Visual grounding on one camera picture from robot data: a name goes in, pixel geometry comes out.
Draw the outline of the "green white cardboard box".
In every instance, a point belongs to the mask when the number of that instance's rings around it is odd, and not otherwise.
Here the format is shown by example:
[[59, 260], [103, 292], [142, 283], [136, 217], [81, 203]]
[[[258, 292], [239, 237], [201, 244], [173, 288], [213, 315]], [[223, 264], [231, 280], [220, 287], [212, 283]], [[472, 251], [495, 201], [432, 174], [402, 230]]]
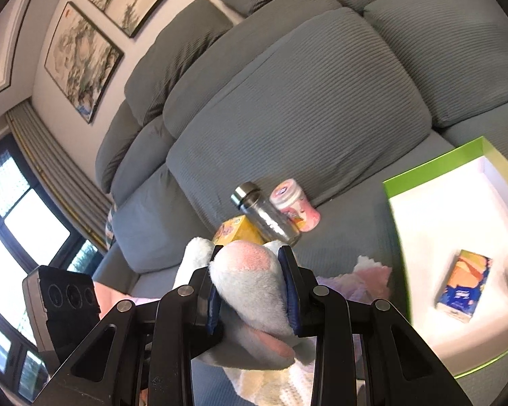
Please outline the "green white cardboard box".
[[[508, 354], [508, 160], [478, 137], [384, 182], [410, 323], [456, 378]], [[460, 253], [489, 269], [472, 316], [439, 302]]]

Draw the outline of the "blue tissue pack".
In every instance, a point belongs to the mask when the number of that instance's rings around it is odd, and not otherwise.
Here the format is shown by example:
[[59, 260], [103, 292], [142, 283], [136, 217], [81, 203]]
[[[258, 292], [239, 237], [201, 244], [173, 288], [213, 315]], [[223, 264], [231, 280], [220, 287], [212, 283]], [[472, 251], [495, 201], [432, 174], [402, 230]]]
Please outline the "blue tissue pack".
[[469, 323], [483, 294], [492, 263], [489, 257], [462, 250], [437, 300], [436, 309]]

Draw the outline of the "framed landscape painting near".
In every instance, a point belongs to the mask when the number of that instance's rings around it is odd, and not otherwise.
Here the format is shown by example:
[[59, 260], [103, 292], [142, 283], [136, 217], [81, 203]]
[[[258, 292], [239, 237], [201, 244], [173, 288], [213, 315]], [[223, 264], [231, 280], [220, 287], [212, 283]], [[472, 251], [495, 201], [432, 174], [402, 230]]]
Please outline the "framed landscape painting near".
[[90, 124], [124, 53], [80, 9], [67, 2], [58, 18], [44, 68]]

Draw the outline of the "grey fabric sofa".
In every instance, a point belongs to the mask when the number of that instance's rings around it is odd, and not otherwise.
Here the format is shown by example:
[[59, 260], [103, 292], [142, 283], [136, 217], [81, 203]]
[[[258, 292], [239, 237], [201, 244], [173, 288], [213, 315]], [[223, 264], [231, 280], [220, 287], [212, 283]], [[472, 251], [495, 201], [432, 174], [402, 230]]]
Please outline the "grey fabric sofa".
[[404, 264], [383, 181], [487, 137], [508, 157], [508, 17], [496, 0], [196, 0], [135, 65], [95, 170], [114, 242], [96, 282], [170, 290], [184, 248], [237, 214], [232, 191], [296, 180], [321, 214], [298, 260]]

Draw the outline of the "yellow white fluffy towel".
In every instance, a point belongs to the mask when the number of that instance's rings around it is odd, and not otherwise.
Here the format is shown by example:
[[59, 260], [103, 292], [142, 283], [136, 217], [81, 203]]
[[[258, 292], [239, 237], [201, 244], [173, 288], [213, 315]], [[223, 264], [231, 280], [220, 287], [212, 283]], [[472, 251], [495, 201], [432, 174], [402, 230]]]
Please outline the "yellow white fluffy towel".
[[311, 404], [315, 362], [296, 360], [283, 370], [224, 368], [237, 395], [255, 405], [304, 406]]

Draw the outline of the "pink gum jar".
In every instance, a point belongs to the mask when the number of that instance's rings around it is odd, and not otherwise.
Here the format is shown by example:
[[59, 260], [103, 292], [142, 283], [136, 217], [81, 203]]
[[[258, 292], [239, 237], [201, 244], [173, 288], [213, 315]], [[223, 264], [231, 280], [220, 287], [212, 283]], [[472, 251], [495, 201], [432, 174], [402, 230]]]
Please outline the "pink gum jar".
[[280, 183], [272, 191], [270, 200], [301, 232], [312, 231], [320, 222], [320, 213], [309, 202], [302, 187], [294, 179]]

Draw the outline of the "pink floral garment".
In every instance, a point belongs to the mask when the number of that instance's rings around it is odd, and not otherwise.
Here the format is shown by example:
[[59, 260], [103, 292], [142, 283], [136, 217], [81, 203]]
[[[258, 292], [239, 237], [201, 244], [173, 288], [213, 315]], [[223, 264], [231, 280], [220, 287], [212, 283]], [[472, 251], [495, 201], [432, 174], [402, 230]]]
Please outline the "pink floral garment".
[[115, 289], [105, 286], [99, 282], [94, 282], [94, 291], [97, 302], [100, 307], [100, 319], [106, 316], [116, 304], [121, 300], [129, 300], [135, 305], [142, 305], [146, 303], [151, 303], [152, 301], [157, 301], [157, 298], [142, 298], [142, 297], [134, 297], [131, 295], [123, 294], [120, 291], [116, 291]]

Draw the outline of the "clear bottle steel cap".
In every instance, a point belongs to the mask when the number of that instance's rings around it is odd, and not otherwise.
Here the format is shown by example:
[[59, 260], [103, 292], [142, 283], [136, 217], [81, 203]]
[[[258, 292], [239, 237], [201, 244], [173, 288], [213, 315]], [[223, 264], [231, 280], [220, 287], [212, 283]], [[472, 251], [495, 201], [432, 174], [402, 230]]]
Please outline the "clear bottle steel cap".
[[231, 201], [267, 241], [279, 240], [293, 246], [301, 237], [297, 226], [281, 213], [253, 182], [247, 181], [236, 187]]

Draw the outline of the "striped grey curtain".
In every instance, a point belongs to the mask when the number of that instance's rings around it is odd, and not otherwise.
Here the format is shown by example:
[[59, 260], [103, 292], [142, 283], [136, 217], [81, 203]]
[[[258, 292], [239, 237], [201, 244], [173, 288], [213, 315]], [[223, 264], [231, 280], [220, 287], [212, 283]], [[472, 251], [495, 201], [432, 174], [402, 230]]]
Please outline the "striped grey curtain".
[[111, 201], [68, 156], [28, 99], [9, 109], [5, 119], [52, 202], [81, 235], [106, 253], [105, 224]]

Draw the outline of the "yellow paper food cup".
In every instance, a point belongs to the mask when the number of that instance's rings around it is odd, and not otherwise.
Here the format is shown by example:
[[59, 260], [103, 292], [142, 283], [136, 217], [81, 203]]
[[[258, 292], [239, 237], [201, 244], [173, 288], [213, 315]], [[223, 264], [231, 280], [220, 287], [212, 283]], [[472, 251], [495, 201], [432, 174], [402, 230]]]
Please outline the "yellow paper food cup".
[[246, 216], [235, 216], [225, 221], [213, 237], [213, 243], [222, 246], [236, 240], [249, 241], [257, 245], [264, 244], [261, 233]]

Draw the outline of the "white blue plush toy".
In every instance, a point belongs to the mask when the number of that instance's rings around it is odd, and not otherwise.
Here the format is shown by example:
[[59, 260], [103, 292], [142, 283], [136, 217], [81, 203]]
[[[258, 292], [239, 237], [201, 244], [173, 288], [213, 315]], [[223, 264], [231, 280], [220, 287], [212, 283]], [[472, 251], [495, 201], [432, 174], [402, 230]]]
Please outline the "white blue plush toy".
[[222, 341], [199, 359], [213, 367], [281, 370], [296, 361], [309, 365], [316, 345], [294, 334], [286, 313], [286, 286], [278, 250], [281, 241], [258, 245], [236, 240], [214, 254], [214, 243], [192, 238], [185, 247], [173, 287], [187, 284], [196, 269], [209, 268], [222, 298]]

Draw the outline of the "purple mesh bath scrunchie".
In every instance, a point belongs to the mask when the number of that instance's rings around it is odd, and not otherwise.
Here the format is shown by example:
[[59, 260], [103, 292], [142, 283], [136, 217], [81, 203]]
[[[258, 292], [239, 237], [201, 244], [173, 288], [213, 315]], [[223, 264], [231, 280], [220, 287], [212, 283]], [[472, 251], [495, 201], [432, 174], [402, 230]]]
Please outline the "purple mesh bath scrunchie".
[[317, 277], [319, 285], [327, 286], [345, 299], [371, 304], [376, 299], [388, 299], [388, 282], [392, 268], [366, 256], [359, 256], [351, 273], [331, 278]]

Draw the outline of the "black framed window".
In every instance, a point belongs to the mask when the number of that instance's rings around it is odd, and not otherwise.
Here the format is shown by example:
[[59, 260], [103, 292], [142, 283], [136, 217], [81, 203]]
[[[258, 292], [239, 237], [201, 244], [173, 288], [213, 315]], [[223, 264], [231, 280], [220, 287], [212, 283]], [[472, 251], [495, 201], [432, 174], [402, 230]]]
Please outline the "black framed window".
[[40, 265], [92, 274], [102, 259], [50, 199], [13, 136], [0, 139], [0, 383], [14, 397], [32, 402], [48, 380], [24, 278]]

